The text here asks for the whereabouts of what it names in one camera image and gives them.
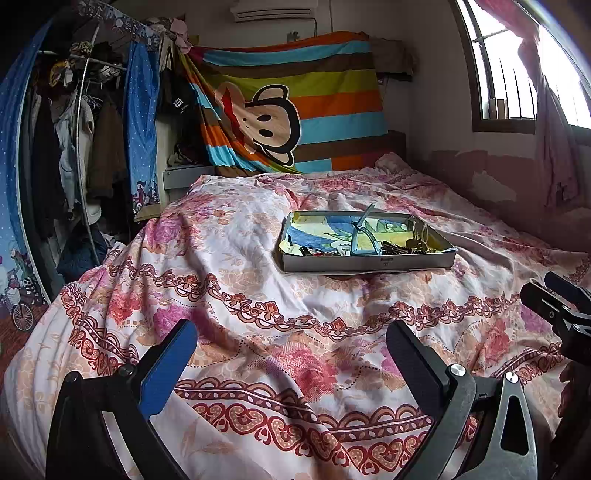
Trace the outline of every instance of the window sill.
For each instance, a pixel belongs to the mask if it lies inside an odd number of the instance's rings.
[[[572,125],[574,138],[578,145],[591,147],[591,129]],[[475,132],[498,132],[535,135],[535,120],[531,118],[511,118],[504,120],[477,119],[473,124]]]

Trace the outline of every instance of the floral bedspread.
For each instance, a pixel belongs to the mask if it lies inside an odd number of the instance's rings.
[[[290,211],[370,203],[442,232],[459,249],[453,268],[281,272],[274,252]],[[516,232],[393,154],[361,171],[201,177],[128,247],[64,287],[7,370],[11,421],[44,471],[65,374],[112,374],[188,318],[199,345],[152,423],[190,478],[392,479],[432,419],[388,355],[387,325],[404,320],[473,373],[514,370],[555,427],[565,361],[519,291],[548,270],[589,286],[589,266],[587,254]],[[463,440],[473,434],[469,422]]]

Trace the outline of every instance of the blue gripper pad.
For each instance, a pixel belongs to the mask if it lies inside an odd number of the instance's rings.
[[[162,411],[196,346],[195,325],[188,320],[179,320],[166,338],[150,348],[140,360],[138,374],[141,375],[146,367],[148,370],[140,381],[138,403],[146,420]]]

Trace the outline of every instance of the pink curtain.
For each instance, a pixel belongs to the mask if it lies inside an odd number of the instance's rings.
[[[536,158],[541,161],[545,205],[555,207],[579,195],[575,163],[579,150],[558,97],[540,65],[538,24],[513,0],[475,0],[523,42],[518,54],[538,93]]]

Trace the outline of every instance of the gray tray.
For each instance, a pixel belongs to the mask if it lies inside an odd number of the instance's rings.
[[[283,224],[279,242],[285,240],[288,228],[294,217],[294,213],[307,216],[358,216],[363,212],[291,212]],[[368,218],[377,218],[404,223],[413,215],[406,213],[388,213],[373,211]],[[418,231],[421,231],[425,222],[414,217]],[[457,249],[436,230],[427,224],[429,232],[429,244],[437,250],[446,250],[433,254],[408,254],[408,255],[353,255],[350,257],[301,257],[282,251],[277,246],[278,255],[283,271],[286,273],[309,273],[317,275],[353,275],[362,273],[399,273],[412,270],[425,270],[428,268],[451,267],[456,258]]]

